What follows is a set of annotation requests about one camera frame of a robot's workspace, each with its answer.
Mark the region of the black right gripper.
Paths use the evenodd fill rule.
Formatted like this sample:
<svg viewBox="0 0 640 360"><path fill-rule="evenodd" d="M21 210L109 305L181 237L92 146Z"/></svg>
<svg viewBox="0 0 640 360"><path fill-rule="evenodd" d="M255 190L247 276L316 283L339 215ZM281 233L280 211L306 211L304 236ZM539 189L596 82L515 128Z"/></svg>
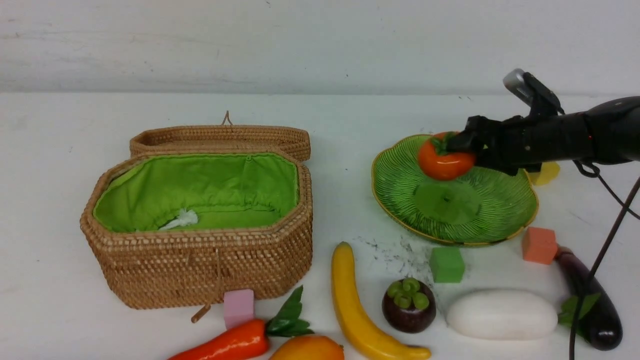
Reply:
<svg viewBox="0 0 640 360"><path fill-rule="evenodd" d="M473 116L465 130L445 133L445 150L475 154L476 166L514 176L546 162L590 159L594 137L581 112L504 121Z"/></svg>

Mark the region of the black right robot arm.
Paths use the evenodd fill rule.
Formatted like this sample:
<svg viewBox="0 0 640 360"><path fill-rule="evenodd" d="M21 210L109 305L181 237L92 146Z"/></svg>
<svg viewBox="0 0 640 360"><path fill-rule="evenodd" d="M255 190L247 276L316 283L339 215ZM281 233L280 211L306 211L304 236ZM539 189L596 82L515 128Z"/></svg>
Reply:
<svg viewBox="0 0 640 360"><path fill-rule="evenodd" d="M614 166L640 158L638 96L610 100L592 109L565 114L560 107L536 98L528 116L491 120L472 116L462 132L445 141L451 153L475 156L475 165L514 176L542 164L573 161L594 178L598 166Z"/></svg>

